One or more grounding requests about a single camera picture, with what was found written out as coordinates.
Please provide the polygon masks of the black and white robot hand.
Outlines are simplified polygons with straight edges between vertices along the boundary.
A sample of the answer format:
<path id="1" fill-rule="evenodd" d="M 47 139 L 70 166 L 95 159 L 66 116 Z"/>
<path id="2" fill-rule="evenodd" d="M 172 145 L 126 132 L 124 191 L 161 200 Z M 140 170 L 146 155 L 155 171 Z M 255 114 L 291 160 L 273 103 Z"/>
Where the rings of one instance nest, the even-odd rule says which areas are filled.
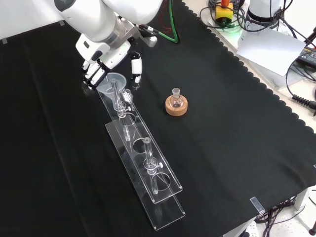
<path id="1" fill-rule="evenodd" d="M 105 76 L 120 65 L 129 55 L 131 59 L 132 79 L 139 83 L 142 77 L 143 64 L 138 52 L 130 52 L 131 44 L 135 38 L 130 37 L 117 49 L 111 49 L 104 42 L 93 42 L 84 34 L 76 43 L 76 49 L 84 59 L 82 65 L 83 85 L 90 90 L 95 90 Z"/>

